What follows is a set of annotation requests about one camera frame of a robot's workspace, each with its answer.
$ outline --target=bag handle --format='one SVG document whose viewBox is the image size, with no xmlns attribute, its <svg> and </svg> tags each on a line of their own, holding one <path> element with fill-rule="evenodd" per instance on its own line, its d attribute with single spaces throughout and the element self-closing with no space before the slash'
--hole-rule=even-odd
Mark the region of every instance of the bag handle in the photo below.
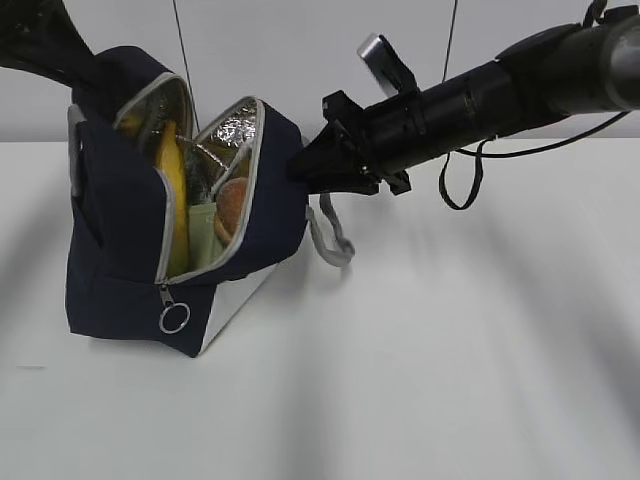
<svg viewBox="0 0 640 480">
<path fill-rule="evenodd" d="M 353 243 L 344 236 L 342 224 L 340 223 L 338 214 L 333 208 L 330 194 L 323 193 L 320 195 L 320 210 L 324 216 L 327 217 L 329 223 L 331 223 L 334 241 L 338 250 L 332 250 L 327 247 L 322 230 L 320 229 L 320 225 L 316 219 L 316 214 L 313 208 L 307 205 L 307 220 L 309 221 L 309 229 L 311 230 L 313 244 L 316 247 L 316 251 L 325 262 L 337 268 L 344 268 L 351 263 L 351 260 L 356 254 L 356 250 Z"/>
</svg>

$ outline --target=zipper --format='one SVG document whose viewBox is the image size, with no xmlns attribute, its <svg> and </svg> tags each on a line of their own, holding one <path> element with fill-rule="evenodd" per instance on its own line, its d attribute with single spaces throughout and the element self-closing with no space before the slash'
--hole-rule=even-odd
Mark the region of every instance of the zipper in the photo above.
<svg viewBox="0 0 640 480">
<path fill-rule="evenodd" d="M 158 322 L 160 331 L 165 335 L 175 335 L 176 333 L 180 333 L 189 324 L 189 320 L 191 320 L 191 308 L 189 308 L 189 305 L 186 303 L 176 303 L 169 291 L 169 286 L 166 283 L 160 285 L 160 299 L 162 300 L 162 306 L 164 307 Z M 167 326 L 166 320 L 169 313 L 174 310 L 183 310 L 184 319 L 177 327 L 170 328 Z"/>
<path fill-rule="evenodd" d="M 113 128 L 117 129 L 120 126 L 120 123 L 124 119 L 124 117 L 133 109 L 141 100 L 151 94 L 154 90 L 160 88 L 165 83 L 171 81 L 178 81 L 182 84 L 182 90 L 186 100 L 187 111 L 185 112 L 184 120 L 184 135 L 186 137 L 191 138 L 193 136 L 193 99 L 189 94 L 189 87 L 187 82 L 180 75 L 173 72 L 164 72 L 156 77 L 156 79 L 151 82 L 149 85 L 144 87 L 138 94 L 129 100 L 124 106 L 120 109 L 118 114 L 116 115 L 116 120 L 113 122 Z"/>
<path fill-rule="evenodd" d="M 220 117 L 218 117 L 218 119 L 216 119 L 214 122 L 209 124 L 204 130 L 202 130 L 202 132 L 198 134 L 195 140 L 196 143 L 202 141 L 202 138 L 205 135 L 208 135 L 211 130 L 217 128 L 224 121 L 225 118 L 227 118 L 231 113 L 236 111 L 238 108 L 240 108 L 242 105 L 244 105 L 248 101 L 254 101 L 256 103 L 256 109 L 257 109 L 256 138 L 253 140 L 254 147 L 251 153 L 251 170 L 249 171 L 249 188 L 247 190 L 247 196 L 245 198 L 244 205 L 242 206 L 242 214 L 240 217 L 242 218 L 242 223 L 238 226 L 238 232 L 236 233 L 233 242 L 229 246 L 227 246 L 222 256 L 218 258 L 218 260 L 213 264 L 209 265 L 208 267 L 202 268 L 200 270 L 196 270 L 195 272 L 189 272 L 183 275 L 179 275 L 177 277 L 167 278 L 167 268 L 169 266 L 169 256 L 171 254 L 171 240 L 173 237 L 173 224 L 175 222 L 175 192 L 173 192 L 173 188 L 171 188 L 171 186 L 169 185 L 168 179 L 164 178 L 163 180 L 165 181 L 165 188 L 168 188 L 168 190 L 171 191 L 174 200 L 172 204 L 173 211 L 171 216 L 171 236 L 169 237 L 169 241 L 167 241 L 167 236 L 166 236 L 167 229 L 165 224 L 165 238 L 163 240 L 162 251 L 160 254 L 160 259 L 163 261 L 163 263 L 158 266 L 158 275 L 156 276 L 156 283 L 158 284 L 177 285 L 177 284 L 186 282 L 188 280 L 191 280 L 193 278 L 199 277 L 200 275 L 203 275 L 205 273 L 209 273 L 214 270 L 217 270 L 223 267 L 229 260 L 231 260 L 231 258 L 233 258 L 236 252 L 240 249 L 240 245 L 244 240 L 244 235 L 249 225 L 249 215 L 247 215 L 247 213 L 251 211 L 251 207 L 253 205 L 253 197 L 255 194 L 255 187 L 256 187 L 256 182 L 258 177 L 260 151 L 262 148 L 262 138 L 264 134 L 264 128 L 263 128 L 264 117 L 265 117 L 264 104 L 262 103 L 262 101 L 258 100 L 255 97 L 243 98 L 242 100 L 238 101 L 235 105 L 233 105 L 231 108 L 229 108 L 227 111 L 225 111 L 225 113 L 223 113 Z"/>
<path fill-rule="evenodd" d="M 156 283 L 166 280 L 167 269 L 169 268 L 169 258 L 171 256 L 171 246 L 173 244 L 173 230 L 176 223 L 176 192 L 171 186 L 167 175 L 155 169 L 162 179 L 166 192 L 167 203 L 165 205 L 164 233 L 162 235 L 162 246 L 160 247 L 160 258 L 158 260 L 158 271 L 156 272 Z"/>
</svg>

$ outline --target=gray zipper trim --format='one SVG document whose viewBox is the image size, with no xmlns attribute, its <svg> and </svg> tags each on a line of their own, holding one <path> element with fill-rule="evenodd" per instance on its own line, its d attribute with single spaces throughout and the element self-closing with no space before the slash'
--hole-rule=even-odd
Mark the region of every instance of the gray zipper trim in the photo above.
<svg viewBox="0 0 640 480">
<path fill-rule="evenodd" d="M 262 101 L 255 97 L 245 97 L 236 104 L 234 104 L 231 108 L 229 108 L 225 113 L 223 113 L 220 117 L 218 117 L 214 122 L 212 122 L 206 129 L 204 129 L 198 136 L 196 137 L 196 142 L 200 142 L 202 138 L 208 135 L 211 130 L 217 128 L 225 118 L 227 118 L 231 113 L 236 111 L 240 106 L 242 106 L 247 101 L 252 100 L 256 102 L 257 106 L 257 115 L 256 115 L 256 138 L 254 139 L 253 150 L 251 153 L 251 170 L 249 172 L 249 190 L 247 192 L 247 197 L 245 198 L 244 205 L 242 207 L 242 224 L 238 232 L 236 233 L 233 242 L 231 245 L 227 247 L 224 254 L 212 265 L 209 267 L 197 270 L 195 272 L 185 273 L 184 275 L 179 275 L 177 277 L 166 279 L 167 270 L 166 268 L 163 270 L 164 276 L 163 279 L 157 281 L 156 283 L 166 283 L 168 285 L 176 285 L 179 283 L 186 282 L 191 280 L 192 278 L 199 277 L 208 272 L 212 272 L 217 270 L 220 267 L 223 267 L 229 260 L 233 258 L 233 256 L 240 249 L 240 245 L 244 240 L 244 236 L 247 233 L 247 227 L 249 226 L 249 215 L 248 212 L 251 211 L 253 205 L 253 197 L 255 195 L 256 182 L 258 177 L 258 165 L 260 163 L 260 153 L 262 150 L 262 138 L 264 135 L 264 117 L 265 117 L 265 107 Z"/>
<path fill-rule="evenodd" d="M 176 222 L 176 192 L 173 190 L 166 174 L 157 168 L 156 172 L 160 175 L 164 190 L 167 194 L 167 203 L 164 210 L 164 234 L 162 235 L 162 247 L 160 248 L 160 259 L 158 260 L 158 270 L 156 272 L 156 283 L 162 283 L 167 276 L 169 257 L 171 256 L 173 229 Z"/>
<path fill-rule="evenodd" d="M 138 92 L 138 94 L 135 97 L 133 97 L 131 100 L 125 103 L 125 105 L 118 112 L 118 115 L 116 115 L 116 120 L 115 122 L 113 122 L 113 128 L 115 129 L 120 126 L 120 122 L 122 122 L 122 119 L 125 117 L 125 115 L 127 115 L 131 111 L 131 109 L 135 107 L 138 104 L 138 102 L 140 102 L 140 100 L 145 98 L 147 95 L 152 93 L 157 88 L 160 88 L 165 83 L 176 81 L 176 80 L 183 85 L 185 98 L 187 98 L 188 100 L 187 118 L 186 118 L 186 125 L 185 125 L 186 131 L 184 132 L 184 136 L 191 138 L 193 136 L 193 100 L 191 99 L 191 96 L 189 94 L 189 86 L 187 85 L 187 82 L 185 82 L 184 78 L 182 78 L 180 75 L 173 72 L 161 73 L 156 77 L 156 79 L 153 82 L 151 82 L 149 85 L 144 87 L 142 90 L 140 90 L 140 92 Z"/>
</svg>

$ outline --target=metal ring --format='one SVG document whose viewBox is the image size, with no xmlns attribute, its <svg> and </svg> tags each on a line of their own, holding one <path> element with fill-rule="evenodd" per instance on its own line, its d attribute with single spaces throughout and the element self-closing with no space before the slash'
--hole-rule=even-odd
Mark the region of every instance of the metal ring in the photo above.
<svg viewBox="0 0 640 480">
<path fill-rule="evenodd" d="M 176 308 L 184 308 L 187 316 L 178 328 L 176 328 L 175 330 L 169 330 L 165 326 L 164 321 L 167 318 L 167 315 L 169 315 L 169 312 L 175 310 Z M 165 308 L 162 312 L 162 315 L 160 315 L 160 330 L 166 335 L 175 335 L 176 333 L 180 333 L 182 330 L 184 330 L 184 328 L 188 325 L 189 320 L 191 320 L 191 308 L 189 308 L 189 305 L 187 305 L 186 303 L 174 303 Z"/>
</svg>

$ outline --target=white wall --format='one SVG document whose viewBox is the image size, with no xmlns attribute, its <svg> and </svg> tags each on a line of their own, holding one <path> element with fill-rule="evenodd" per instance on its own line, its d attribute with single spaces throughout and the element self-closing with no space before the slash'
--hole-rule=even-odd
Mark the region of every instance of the white wall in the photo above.
<svg viewBox="0 0 640 480">
<path fill-rule="evenodd" d="M 355 54 L 372 31 L 387 35 L 422 86 L 440 81 L 454 0 L 177 0 L 201 121 L 242 95 L 255 94 L 312 136 L 323 125 L 321 99 L 338 89 L 368 105 L 383 98 Z M 627 4 L 613 0 L 611 5 Z M 579 21 L 588 0 L 460 0 L 450 74 L 493 58 L 544 28 Z M 139 45 L 184 74 L 171 0 L 67 0 L 87 43 L 98 52 Z M 0 72 L 0 141 L 64 140 L 69 92 L 30 74 Z M 527 132 L 564 137 L 605 117 L 584 116 Z M 632 115 L 603 136 L 640 131 Z"/>
</svg>

